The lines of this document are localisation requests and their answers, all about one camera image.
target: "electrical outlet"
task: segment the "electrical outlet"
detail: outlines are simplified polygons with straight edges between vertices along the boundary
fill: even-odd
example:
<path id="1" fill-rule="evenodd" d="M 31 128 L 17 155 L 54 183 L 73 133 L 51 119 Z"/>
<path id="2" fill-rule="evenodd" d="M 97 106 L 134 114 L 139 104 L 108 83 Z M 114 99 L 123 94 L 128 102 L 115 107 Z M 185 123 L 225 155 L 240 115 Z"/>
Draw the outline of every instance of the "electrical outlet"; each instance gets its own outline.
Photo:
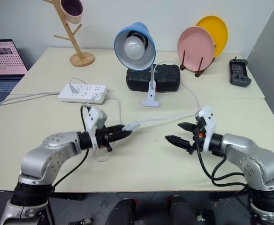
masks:
<path id="1" fill-rule="evenodd" d="M 103 104 L 106 98 L 106 94 L 100 95 L 93 100 L 91 99 L 100 93 L 108 92 L 108 88 L 105 85 L 78 83 L 72 83 L 71 85 L 79 92 L 77 94 L 73 94 L 68 83 L 64 86 L 63 90 L 58 95 L 58 98 L 60 98 L 61 101 L 79 103 L 86 103 L 90 101 L 90 103 L 93 104 Z"/>

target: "wooden mug tree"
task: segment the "wooden mug tree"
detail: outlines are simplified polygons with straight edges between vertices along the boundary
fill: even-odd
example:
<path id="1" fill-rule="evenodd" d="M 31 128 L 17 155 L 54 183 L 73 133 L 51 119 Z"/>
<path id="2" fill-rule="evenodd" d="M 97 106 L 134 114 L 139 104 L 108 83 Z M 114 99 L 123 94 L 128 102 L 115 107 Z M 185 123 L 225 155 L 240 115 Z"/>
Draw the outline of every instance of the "wooden mug tree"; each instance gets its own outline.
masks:
<path id="1" fill-rule="evenodd" d="M 76 42 L 76 39 L 75 39 L 75 34 L 82 27 L 82 24 L 80 23 L 78 25 L 78 27 L 72 32 L 71 28 L 69 27 L 69 24 L 67 22 L 67 19 L 61 9 L 60 0 L 44 0 L 44 1 L 52 3 L 54 5 L 69 38 L 62 37 L 59 35 L 54 35 L 54 37 L 71 41 L 72 45 L 74 46 L 74 48 L 76 50 L 76 54 L 71 56 L 69 59 L 70 63 L 75 67 L 84 67 L 84 66 L 88 66 L 91 63 L 93 63 L 95 60 L 94 55 L 89 52 L 81 52 L 81 49 L 79 48 L 79 46 Z"/>

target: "yellow plate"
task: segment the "yellow plate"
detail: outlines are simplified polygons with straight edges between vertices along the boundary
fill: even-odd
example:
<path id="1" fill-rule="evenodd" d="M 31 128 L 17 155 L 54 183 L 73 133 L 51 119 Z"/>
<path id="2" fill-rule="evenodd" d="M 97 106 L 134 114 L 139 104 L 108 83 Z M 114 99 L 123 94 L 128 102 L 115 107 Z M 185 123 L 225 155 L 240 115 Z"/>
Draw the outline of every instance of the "yellow plate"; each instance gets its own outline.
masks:
<path id="1" fill-rule="evenodd" d="M 215 15 L 209 15 L 202 18 L 197 26 L 210 33 L 215 44 L 214 57 L 218 56 L 224 50 L 228 40 L 228 29 L 225 22 Z"/>

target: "black controller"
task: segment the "black controller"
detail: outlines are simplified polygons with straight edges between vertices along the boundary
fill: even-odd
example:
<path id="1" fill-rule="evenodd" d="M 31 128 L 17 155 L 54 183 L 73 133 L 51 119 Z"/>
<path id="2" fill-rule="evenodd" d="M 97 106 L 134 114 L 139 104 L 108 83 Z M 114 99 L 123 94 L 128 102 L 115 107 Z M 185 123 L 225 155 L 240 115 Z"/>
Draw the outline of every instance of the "black controller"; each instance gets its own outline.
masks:
<path id="1" fill-rule="evenodd" d="M 247 87 L 251 83 L 251 79 L 248 77 L 246 73 L 246 65 L 248 64 L 247 60 L 238 60 L 236 59 L 230 60 L 230 83 L 232 85 L 236 85 L 239 87 Z"/>

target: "laptop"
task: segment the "laptop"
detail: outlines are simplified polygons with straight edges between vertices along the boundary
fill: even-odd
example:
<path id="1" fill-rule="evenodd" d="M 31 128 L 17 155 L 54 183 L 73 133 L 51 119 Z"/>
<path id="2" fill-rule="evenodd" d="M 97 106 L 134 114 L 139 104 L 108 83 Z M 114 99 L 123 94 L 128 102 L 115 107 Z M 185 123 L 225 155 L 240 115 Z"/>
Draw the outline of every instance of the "laptop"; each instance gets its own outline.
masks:
<path id="1" fill-rule="evenodd" d="M 14 42 L 11 39 L 0 40 L 0 102 L 27 72 Z"/>

